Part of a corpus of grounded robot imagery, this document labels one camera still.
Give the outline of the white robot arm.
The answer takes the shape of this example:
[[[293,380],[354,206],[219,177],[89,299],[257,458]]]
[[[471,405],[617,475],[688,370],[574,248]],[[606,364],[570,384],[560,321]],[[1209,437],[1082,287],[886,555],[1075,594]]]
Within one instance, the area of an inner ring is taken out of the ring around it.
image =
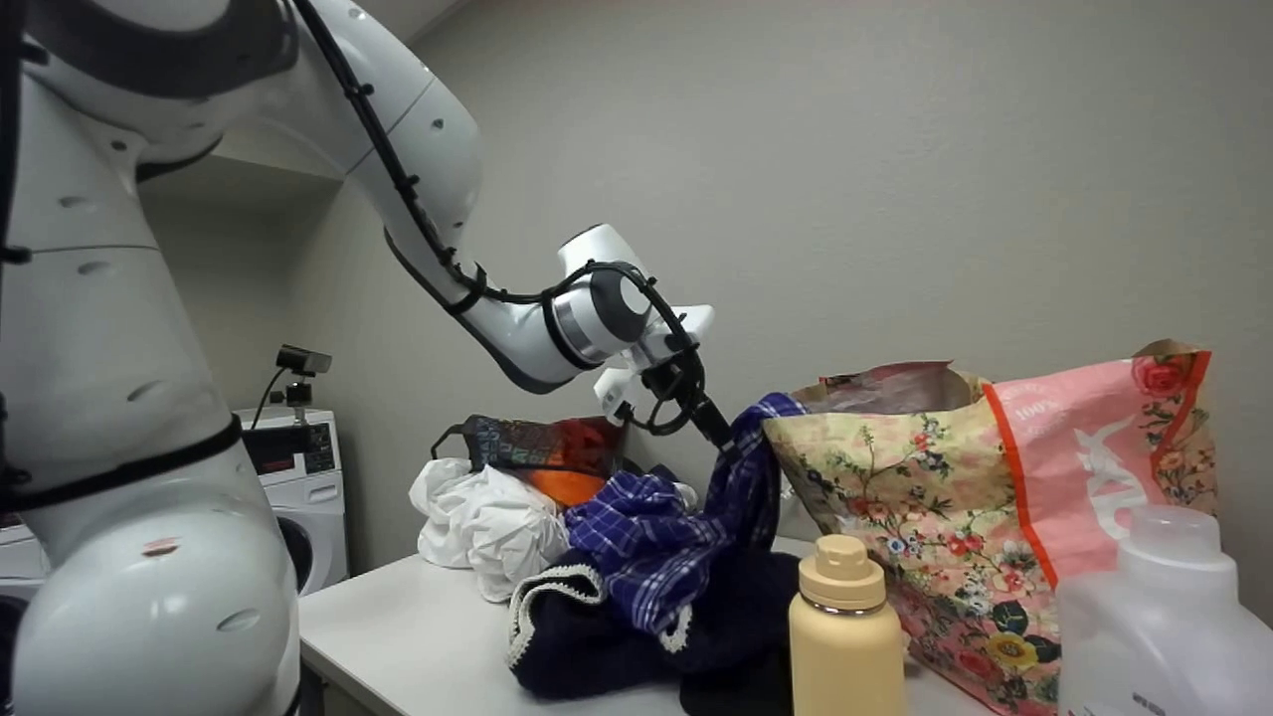
[[[598,370],[705,415],[701,316],[613,226],[542,289],[463,258],[473,114],[359,0],[3,0],[3,514],[49,560],[3,716],[300,712],[300,571],[191,316],[195,278],[274,299],[300,251],[243,215],[180,232],[152,194],[243,130],[363,194],[509,384]]]

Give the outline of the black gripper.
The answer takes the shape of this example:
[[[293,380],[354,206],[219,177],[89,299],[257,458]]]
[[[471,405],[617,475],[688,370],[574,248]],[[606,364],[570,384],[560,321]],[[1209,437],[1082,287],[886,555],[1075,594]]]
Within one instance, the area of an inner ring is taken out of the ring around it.
[[[646,418],[650,434],[676,434],[701,422],[701,434],[713,446],[733,446],[729,418],[705,398],[705,364],[696,353],[671,353],[668,364],[650,366],[640,385],[654,394],[654,409]]]

